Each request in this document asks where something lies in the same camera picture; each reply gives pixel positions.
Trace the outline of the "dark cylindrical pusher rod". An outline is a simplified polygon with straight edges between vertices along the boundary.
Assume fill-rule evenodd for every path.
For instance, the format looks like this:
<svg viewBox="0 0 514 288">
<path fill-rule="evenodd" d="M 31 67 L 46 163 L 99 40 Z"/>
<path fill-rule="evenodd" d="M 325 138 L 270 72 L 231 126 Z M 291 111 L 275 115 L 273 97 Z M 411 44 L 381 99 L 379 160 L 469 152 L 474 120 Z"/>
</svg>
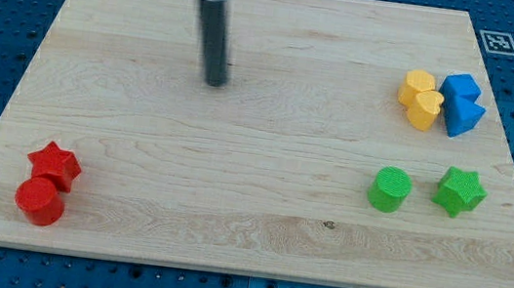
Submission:
<svg viewBox="0 0 514 288">
<path fill-rule="evenodd" d="M 209 86 L 227 82 L 227 18 L 224 0 L 199 0 L 204 80 Z"/>
</svg>

